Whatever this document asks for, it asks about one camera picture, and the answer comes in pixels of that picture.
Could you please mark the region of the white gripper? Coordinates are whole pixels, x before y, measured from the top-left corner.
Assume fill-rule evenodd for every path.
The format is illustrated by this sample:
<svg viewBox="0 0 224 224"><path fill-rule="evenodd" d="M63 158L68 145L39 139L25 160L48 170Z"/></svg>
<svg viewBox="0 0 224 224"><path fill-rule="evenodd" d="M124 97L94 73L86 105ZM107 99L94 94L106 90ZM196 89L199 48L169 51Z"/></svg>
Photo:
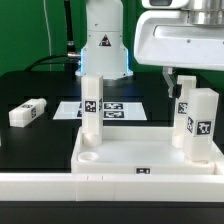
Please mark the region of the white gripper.
<svg viewBox="0 0 224 224"><path fill-rule="evenodd" d="M169 97L178 99L182 85L173 67L224 71L224 26L189 24L184 11L146 11L137 22L134 57L139 64L163 66Z"/></svg>

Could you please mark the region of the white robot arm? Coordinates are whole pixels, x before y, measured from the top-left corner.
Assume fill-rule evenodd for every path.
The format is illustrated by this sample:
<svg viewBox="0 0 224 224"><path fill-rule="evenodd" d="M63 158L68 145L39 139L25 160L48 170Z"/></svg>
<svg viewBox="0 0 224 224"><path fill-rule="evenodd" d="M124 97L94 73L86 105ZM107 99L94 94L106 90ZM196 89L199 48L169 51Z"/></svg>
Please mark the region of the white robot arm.
<svg viewBox="0 0 224 224"><path fill-rule="evenodd" d="M176 68L224 71L224 0L141 0L145 12L134 36L134 57L161 66L171 98L181 85ZM113 82L130 76L123 45L121 0L86 0L87 42L78 76L100 74Z"/></svg>

